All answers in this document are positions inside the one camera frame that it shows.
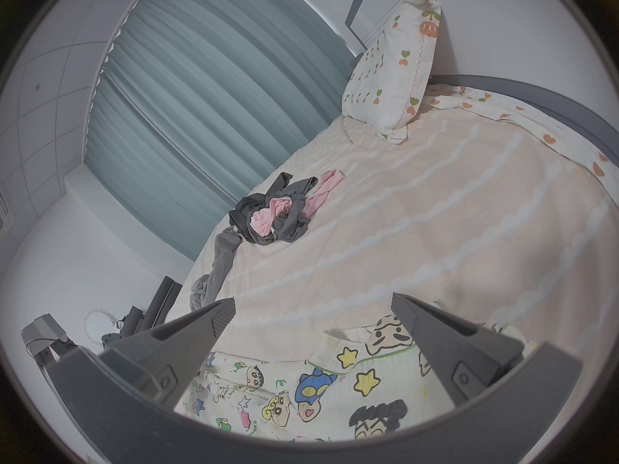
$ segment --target bed sheet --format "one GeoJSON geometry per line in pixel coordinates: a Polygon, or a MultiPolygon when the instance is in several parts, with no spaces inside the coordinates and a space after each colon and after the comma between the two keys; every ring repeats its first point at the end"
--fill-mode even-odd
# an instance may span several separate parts
{"type": "MultiPolygon", "coordinates": [[[[582,359],[565,420],[619,326],[616,167],[527,104],[436,85],[405,143],[384,142],[370,126],[340,117],[256,190],[280,171],[301,179],[328,169],[345,179],[305,236],[237,250],[218,296],[234,296],[237,313],[215,350],[306,360],[323,332],[388,315],[393,291],[439,299],[465,319],[513,324],[582,359]]],[[[213,237],[227,220],[168,320],[189,312],[191,284],[210,272],[213,237]]]]}

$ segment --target star print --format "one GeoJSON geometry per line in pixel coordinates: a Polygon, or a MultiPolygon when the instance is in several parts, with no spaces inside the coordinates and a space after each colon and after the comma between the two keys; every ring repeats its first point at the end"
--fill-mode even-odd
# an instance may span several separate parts
{"type": "Polygon", "coordinates": [[[344,351],[337,355],[337,360],[341,363],[342,368],[346,369],[356,363],[358,353],[359,351],[350,350],[348,347],[344,347],[344,351]]]}
{"type": "Polygon", "coordinates": [[[247,398],[245,395],[243,396],[243,399],[241,400],[241,402],[238,403],[238,406],[241,409],[247,409],[249,403],[250,403],[251,398],[247,398]]]}
{"type": "Polygon", "coordinates": [[[380,382],[381,379],[376,377],[376,371],[372,368],[367,373],[357,373],[357,382],[352,389],[367,397],[380,382]]]}

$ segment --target air conditioner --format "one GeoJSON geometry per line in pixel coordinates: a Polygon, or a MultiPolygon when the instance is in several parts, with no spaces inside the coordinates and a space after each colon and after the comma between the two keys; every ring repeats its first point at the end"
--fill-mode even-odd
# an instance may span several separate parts
{"type": "Polygon", "coordinates": [[[9,204],[4,197],[2,186],[0,186],[0,242],[4,239],[4,235],[9,232],[14,220],[15,217],[13,217],[9,204]]]}

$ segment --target pillowcase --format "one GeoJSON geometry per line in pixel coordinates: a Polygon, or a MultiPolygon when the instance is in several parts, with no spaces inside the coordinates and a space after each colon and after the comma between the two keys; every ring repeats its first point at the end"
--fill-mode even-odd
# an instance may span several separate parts
{"type": "Polygon", "coordinates": [[[434,0],[404,1],[361,57],[342,97],[342,114],[399,144],[417,114],[437,44],[441,8],[434,0]]]}

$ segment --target teal curtain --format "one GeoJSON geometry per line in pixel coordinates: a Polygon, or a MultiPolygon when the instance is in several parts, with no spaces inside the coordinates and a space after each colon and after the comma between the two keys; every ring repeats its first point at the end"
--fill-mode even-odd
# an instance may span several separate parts
{"type": "Polygon", "coordinates": [[[85,163],[196,259],[236,201],[340,114],[352,58],[303,0],[140,0],[104,63],[85,163]]]}

